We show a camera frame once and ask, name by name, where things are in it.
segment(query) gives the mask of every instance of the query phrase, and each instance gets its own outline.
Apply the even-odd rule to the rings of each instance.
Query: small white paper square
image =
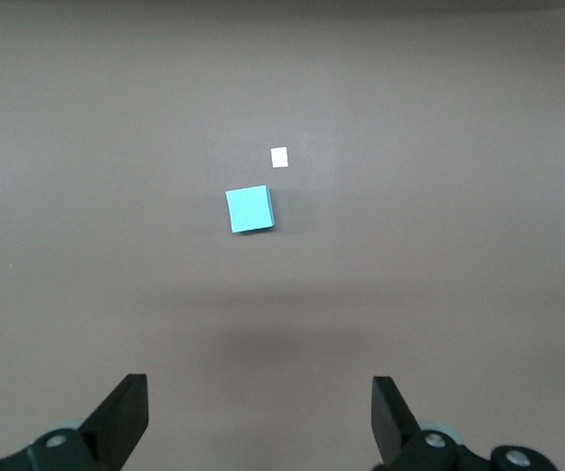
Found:
[[[286,158],[286,147],[277,147],[272,149],[272,167],[278,169],[280,167],[288,167],[289,162]]]

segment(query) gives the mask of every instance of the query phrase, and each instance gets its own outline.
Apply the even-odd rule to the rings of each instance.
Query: cyan block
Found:
[[[270,189],[264,184],[226,192],[234,233],[266,229],[274,226]]]

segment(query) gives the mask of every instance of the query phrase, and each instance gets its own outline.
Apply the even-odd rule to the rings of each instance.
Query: beige floor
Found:
[[[367,470],[392,375],[565,470],[565,9],[150,3],[0,2],[0,452],[144,372],[127,470]]]

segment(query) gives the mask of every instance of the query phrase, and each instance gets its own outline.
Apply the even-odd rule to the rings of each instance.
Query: silver bolt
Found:
[[[62,445],[66,441],[67,437],[65,437],[64,435],[54,435],[53,437],[47,439],[45,446],[47,446],[48,448],[54,448],[56,446]]]
[[[505,453],[505,458],[511,463],[514,463],[516,466],[529,466],[531,465],[531,460],[529,456],[527,456],[522,451],[518,451],[517,449],[510,449]]]
[[[428,434],[425,437],[427,444],[433,448],[444,448],[446,446],[446,440],[443,439],[441,435],[438,434]]]

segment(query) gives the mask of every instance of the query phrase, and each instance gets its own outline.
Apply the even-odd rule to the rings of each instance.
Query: round metal screw head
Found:
[[[45,446],[47,446],[48,448],[54,448],[56,446],[62,445],[66,441],[67,437],[65,437],[64,435],[54,435],[53,437],[47,439]]]
[[[428,434],[425,440],[433,448],[444,448],[446,446],[446,440],[439,434]]]
[[[518,451],[517,449],[510,449],[505,453],[505,458],[510,463],[515,464],[516,466],[529,466],[531,465],[531,460],[529,456],[527,456],[522,451]]]

